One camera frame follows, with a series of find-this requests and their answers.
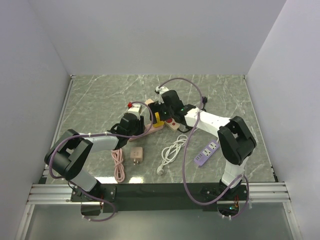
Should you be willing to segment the yellow cube socket adapter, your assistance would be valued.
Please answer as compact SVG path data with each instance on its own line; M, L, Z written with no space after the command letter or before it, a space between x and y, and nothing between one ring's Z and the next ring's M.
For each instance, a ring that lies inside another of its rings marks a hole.
M155 115L156 123L153 124L153 127L154 127L154 128L163 127L163 125L164 125L165 123L164 123L164 121L162 121L162 120L160 119L159 112L156 112L154 115Z

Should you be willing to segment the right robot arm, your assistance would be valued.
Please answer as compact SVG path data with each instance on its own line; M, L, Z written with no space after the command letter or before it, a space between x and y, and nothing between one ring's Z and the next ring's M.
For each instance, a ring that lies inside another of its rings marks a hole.
M219 193L226 200L232 199L237 194L241 179L234 183L232 181L244 173L246 162L257 146L243 118L217 116L192 104L183 104L175 90L164 86L157 87L155 92L159 95L158 101L151 103L149 107L153 114L159 114L160 121L173 119L186 128L196 127L218 138L226 159Z

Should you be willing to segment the pink cube adapter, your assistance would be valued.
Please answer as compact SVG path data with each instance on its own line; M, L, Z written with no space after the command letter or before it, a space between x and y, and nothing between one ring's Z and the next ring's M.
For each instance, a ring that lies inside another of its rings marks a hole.
M130 149L130 159L133 161L134 165L139 164L143 161L143 148L142 147L132 147Z

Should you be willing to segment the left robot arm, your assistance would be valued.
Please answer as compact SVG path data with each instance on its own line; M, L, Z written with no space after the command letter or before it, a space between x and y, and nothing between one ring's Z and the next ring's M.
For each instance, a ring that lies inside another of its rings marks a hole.
M124 147L131 136L138 136L145 131L144 117L125 113L120 122L99 136L89 137L68 129L47 152L44 162L51 165L67 181L82 188L82 195L88 201L96 200L100 195L101 183L83 166L88 155L100 151L116 151Z

